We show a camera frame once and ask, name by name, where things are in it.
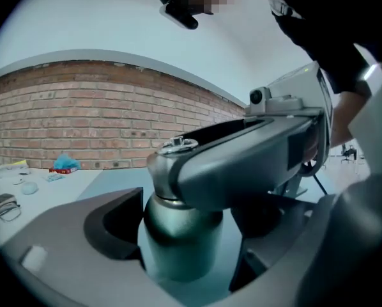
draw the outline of brick wall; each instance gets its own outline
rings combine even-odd
[[[83,169],[145,167],[166,139],[242,114],[210,91],[141,67],[38,65],[0,77],[0,164],[49,168],[67,153]]]

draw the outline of white table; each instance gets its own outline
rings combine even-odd
[[[0,194],[13,194],[21,207],[21,215],[11,222],[0,220],[0,246],[23,229],[36,216],[58,205],[75,201],[85,188],[102,172],[101,170],[75,171],[65,178],[47,182],[43,177],[47,169],[31,168],[31,174],[20,175],[25,182],[35,182],[39,190],[34,194],[21,193],[22,184],[13,185],[14,178],[0,179]]]

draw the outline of black sleeve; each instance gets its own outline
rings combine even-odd
[[[355,84],[369,64],[345,33],[333,32],[328,24],[315,26],[307,20],[276,16],[281,30],[316,60],[327,73],[334,93],[355,91]]]

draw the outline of red box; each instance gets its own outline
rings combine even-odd
[[[77,171],[76,167],[73,168],[49,168],[49,173],[70,174]]]

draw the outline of blue plastic bag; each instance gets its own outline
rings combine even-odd
[[[70,158],[68,155],[65,153],[61,154],[57,159],[56,162],[53,165],[54,169],[61,169],[61,168],[74,168],[76,167],[77,169],[80,168],[80,162],[77,161],[76,159]]]

